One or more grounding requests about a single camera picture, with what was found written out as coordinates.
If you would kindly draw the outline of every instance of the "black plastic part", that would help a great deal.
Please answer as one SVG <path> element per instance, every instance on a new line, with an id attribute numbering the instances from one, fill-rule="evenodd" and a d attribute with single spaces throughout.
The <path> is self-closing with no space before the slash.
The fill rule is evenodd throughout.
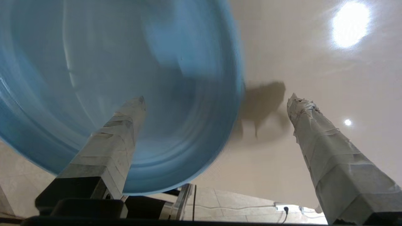
<path id="1" fill-rule="evenodd" d="M 129 196 L 125 201 L 127 218 L 157 220 L 165 203 L 163 200 L 144 196 Z"/>
<path id="2" fill-rule="evenodd" d="M 57 203 L 50 216 L 112 218 L 126 217 L 127 208 L 121 200 L 64 199 Z"/>
<path id="3" fill-rule="evenodd" d="M 48 216 L 59 200 L 103 199 L 107 192 L 101 177 L 56 178 L 36 198 L 35 206 L 41 216 Z"/>
<path id="4" fill-rule="evenodd" d="M 0 224 L 5 223 L 5 224 L 17 224 L 20 225 L 22 223 L 22 219 L 16 219 L 16 218 L 0 218 Z"/>
<path id="5" fill-rule="evenodd" d="M 180 194 L 180 191 L 177 189 L 173 189 L 173 190 L 165 191 L 164 193 L 168 194 L 168 195 L 178 196 Z"/>
<path id="6" fill-rule="evenodd" d="M 364 225 L 402 225 L 402 212 L 373 213 Z"/>
<path id="7" fill-rule="evenodd" d="M 207 221 L 175 221 L 175 220 L 137 220 L 137 219 L 85 219 L 85 218 L 55 218 L 31 217 L 21 226 L 283 226 L 303 225 L 317 226 L 316 224 L 270 224 L 246 222 L 207 222 Z"/>

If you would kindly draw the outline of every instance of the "tiled wall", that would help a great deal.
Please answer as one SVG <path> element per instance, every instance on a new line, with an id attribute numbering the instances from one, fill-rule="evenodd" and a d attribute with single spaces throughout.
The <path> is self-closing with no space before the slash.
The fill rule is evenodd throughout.
<path id="1" fill-rule="evenodd" d="M 43 171 L 0 142 L 0 187 L 16 216 L 37 215 L 34 200 L 53 179 L 53 175 Z M 192 219 L 193 195 L 194 192 L 187 203 L 184 220 Z M 165 194 L 155 194 L 152 197 L 172 202 L 176 199 Z M 277 212 L 273 205 L 274 202 L 271 200 L 198 187 L 195 200 L 195 220 L 282 222 L 285 214 Z M 310 217 L 318 218 L 307 218 L 300 211 L 295 211 L 289 212 L 286 222 L 326 224 L 322 214 L 308 214 Z"/>

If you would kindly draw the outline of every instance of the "blue plastic bowl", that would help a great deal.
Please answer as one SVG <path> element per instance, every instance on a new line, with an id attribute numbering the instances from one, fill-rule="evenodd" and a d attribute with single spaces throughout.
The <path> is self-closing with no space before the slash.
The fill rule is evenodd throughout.
<path id="1" fill-rule="evenodd" d="M 236 120 L 242 66 L 226 1 L 0 1 L 0 136 L 60 173 L 124 101 L 147 116 L 124 192 L 194 179 Z"/>

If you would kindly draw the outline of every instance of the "tape-wrapped post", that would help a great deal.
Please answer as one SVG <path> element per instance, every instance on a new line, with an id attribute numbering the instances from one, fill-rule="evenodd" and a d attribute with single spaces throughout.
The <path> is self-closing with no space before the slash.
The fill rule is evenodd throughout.
<path id="1" fill-rule="evenodd" d="M 40 212 L 49 214 L 63 198 L 120 199 L 145 115 L 143 97 L 126 101 L 38 196 Z"/>
<path id="2" fill-rule="evenodd" d="M 328 224 L 392 225 L 402 190 L 309 100 L 295 94 L 287 112 Z"/>

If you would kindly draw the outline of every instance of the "ceiling light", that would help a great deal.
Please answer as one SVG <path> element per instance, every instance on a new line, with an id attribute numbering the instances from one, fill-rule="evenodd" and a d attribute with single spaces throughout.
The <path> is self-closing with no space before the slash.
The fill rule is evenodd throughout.
<path id="1" fill-rule="evenodd" d="M 344 48 L 358 43 L 367 34 L 369 21 L 369 9 L 364 4 L 346 3 L 333 20 L 335 43 Z"/>
<path id="2" fill-rule="evenodd" d="M 345 123 L 345 125 L 347 125 L 347 126 L 352 125 L 352 121 L 350 119 L 346 119 L 343 123 Z"/>

